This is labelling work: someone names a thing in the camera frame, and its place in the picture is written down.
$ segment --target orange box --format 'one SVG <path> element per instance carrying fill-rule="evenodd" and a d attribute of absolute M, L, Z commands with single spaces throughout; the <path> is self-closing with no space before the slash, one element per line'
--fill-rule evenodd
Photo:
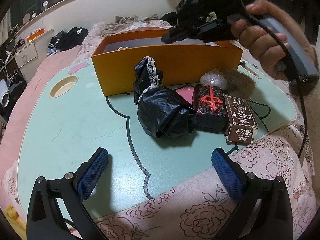
<path fill-rule="evenodd" d="M 202 75 L 214 68 L 220 68 L 222 72 L 238 68 L 243 51 L 230 42 L 216 42 L 219 46 L 166 45 L 159 39 L 167 31 L 146 27 L 106 36 L 102 40 L 91 58 L 104 96 L 133 91 L 133 67 L 146 56 L 152 57 L 156 68 L 164 72 L 164 86 L 197 83 Z"/>
<path fill-rule="evenodd" d="M 42 33 L 44 33 L 44 28 L 41 28 L 39 31 L 37 31 L 36 33 L 30 35 L 29 37 L 27 37 L 27 43 L 29 43 L 30 41 L 32 41 L 34 38 L 40 36 Z"/>

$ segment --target black cable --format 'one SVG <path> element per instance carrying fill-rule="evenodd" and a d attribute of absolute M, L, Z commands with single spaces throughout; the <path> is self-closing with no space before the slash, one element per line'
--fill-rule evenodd
<path fill-rule="evenodd" d="M 299 74 L 296 68 L 296 65 L 289 53 L 289 50 L 286 48 L 286 46 L 283 44 L 283 42 L 276 36 L 276 34 L 270 30 L 265 24 L 259 22 L 259 20 L 257 18 L 255 18 L 252 14 L 250 14 L 246 8 L 245 5 L 243 3 L 242 0 L 240 0 L 242 8 L 243 8 L 243 12 L 245 14 L 245 17 L 253 24 L 253 25 L 258 25 L 260 26 L 263 30 L 265 30 L 273 39 L 276 40 L 276 42 L 278 42 L 278 44 L 281 46 L 281 48 L 284 50 L 285 54 L 288 56 L 289 60 L 291 61 L 291 64 L 294 68 L 294 71 L 296 73 L 296 82 L 297 82 L 297 89 L 299 92 L 299 97 L 300 97 L 300 105 L 301 105 L 301 111 L 302 111 L 302 116 L 303 116 L 303 120 L 304 120 L 304 135 L 303 135 L 303 141 L 302 141 L 302 145 L 301 145 L 301 149 L 299 151 L 298 154 L 298 158 L 300 158 L 301 153 L 303 151 L 304 145 L 306 143 L 306 139 L 307 139 L 307 132 L 308 132 L 308 122 L 307 122 L 307 113 L 306 113 L 306 108 L 304 105 L 304 98 L 303 98 L 303 94 L 302 94 L 302 90 L 301 90 L 301 82 L 300 82 L 300 78 L 299 78 Z"/>
<path fill-rule="evenodd" d="M 76 225 L 70 221 L 69 219 L 63 218 L 64 222 L 66 222 L 68 225 L 72 226 L 75 230 L 78 230 Z"/>

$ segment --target brown fur ball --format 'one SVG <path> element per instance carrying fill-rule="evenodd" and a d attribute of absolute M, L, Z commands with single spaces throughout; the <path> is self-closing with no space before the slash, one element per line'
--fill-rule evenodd
<path fill-rule="evenodd" d="M 256 82 L 246 74 L 236 70 L 230 70 L 225 75 L 228 85 L 228 94 L 237 97 L 249 99 L 254 92 Z"/>

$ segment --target silver screw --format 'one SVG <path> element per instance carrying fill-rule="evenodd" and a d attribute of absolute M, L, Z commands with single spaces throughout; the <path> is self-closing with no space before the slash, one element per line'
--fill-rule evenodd
<path fill-rule="evenodd" d="M 254 179 L 256 177 L 256 175 L 253 172 L 248 172 L 247 176 L 249 179 Z"/>
<path fill-rule="evenodd" d="M 43 181 L 43 177 L 42 177 L 42 176 L 40 176 L 40 177 L 38 177 L 38 178 L 36 179 L 36 182 L 38 182 L 38 183 L 40 183 L 41 181 Z"/>
<path fill-rule="evenodd" d="M 284 179 L 283 179 L 281 176 L 277 176 L 277 180 L 278 180 L 279 182 L 284 182 Z"/>
<path fill-rule="evenodd" d="M 68 172 L 66 175 L 64 175 L 64 177 L 66 179 L 71 179 L 73 177 L 73 173 L 72 172 Z"/>

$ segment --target drawer handle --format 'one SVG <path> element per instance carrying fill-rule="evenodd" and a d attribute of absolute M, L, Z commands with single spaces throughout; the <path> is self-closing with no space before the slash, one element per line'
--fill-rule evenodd
<path fill-rule="evenodd" d="M 22 60 L 23 60 L 24 62 L 26 62 L 26 61 L 27 61 L 27 54 L 23 55 L 21 58 L 22 58 Z"/>

